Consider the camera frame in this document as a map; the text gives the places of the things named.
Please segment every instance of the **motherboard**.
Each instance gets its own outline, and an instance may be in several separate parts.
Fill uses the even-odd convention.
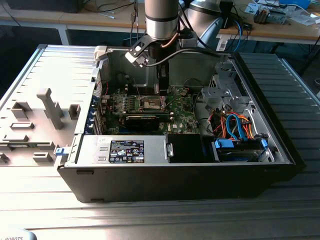
[[[167,96],[130,94],[126,89],[117,89],[108,99],[106,134],[198,134],[194,96],[175,86]]]

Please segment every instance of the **white plastic part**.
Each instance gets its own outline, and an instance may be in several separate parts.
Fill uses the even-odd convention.
[[[98,58],[107,52],[107,46],[96,46],[94,49],[94,60],[97,62]]]

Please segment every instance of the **blue tab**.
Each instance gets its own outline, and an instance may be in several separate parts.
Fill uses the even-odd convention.
[[[55,150],[55,155],[56,156],[66,156],[67,154],[65,153],[65,149],[63,147],[60,147]]]
[[[233,149],[235,147],[234,143],[230,139],[217,139],[214,142],[214,145],[215,145],[216,149],[219,149],[219,148],[222,148],[222,149],[231,148],[231,149]]]
[[[261,144],[265,149],[268,147],[268,143],[267,143],[267,141],[265,139],[261,140]]]

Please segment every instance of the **table leg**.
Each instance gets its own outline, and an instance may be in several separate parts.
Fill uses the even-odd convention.
[[[59,24],[57,30],[59,31],[62,45],[70,45],[71,40],[69,37],[67,26],[65,24]]]

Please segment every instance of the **workbench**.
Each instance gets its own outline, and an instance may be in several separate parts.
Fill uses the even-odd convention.
[[[256,24],[253,20],[253,14],[243,13],[246,9],[245,5],[250,3],[250,0],[236,0],[236,8],[239,15],[244,18],[245,22],[253,25],[252,31],[248,36],[248,40],[265,41],[265,42],[279,42],[279,43],[295,43],[295,44],[315,44],[315,41],[320,35],[319,26],[314,24],[305,26],[288,19],[286,24]],[[124,4],[130,3],[129,0],[121,0],[116,4],[110,5],[109,8],[115,8]],[[79,13],[64,13],[56,11],[36,11],[36,10],[13,10],[8,4],[4,4],[5,9],[19,22],[23,27],[36,28],[51,28],[57,29],[63,45],[70,45],[71,41],[68,35],[68,30],[84,30],[84,31],[104,31],[104,32],[126,32],[129,33],[131,29],[130,16],[132,13],[132,6],[126,6],[114,11],[112,15],[115,18],[111,19],[107,16],[96,12],[90,12],[82,9]],[[89,3],[86,6],[88,9],[95,10],[95,5]],[[139,9],[139,28],[141,33],[146,28],[144,4],[138,4]],[[309,8],[312,12],[320,11],[318,7],[311,6]],[[12,20],[8,13],[0,5],[0,25],[17,26],[17,23]],[[235,27],[228,29],[221,29],[219,35],[219,45],[225,43],[229,39],[233,39],[238,33]]]

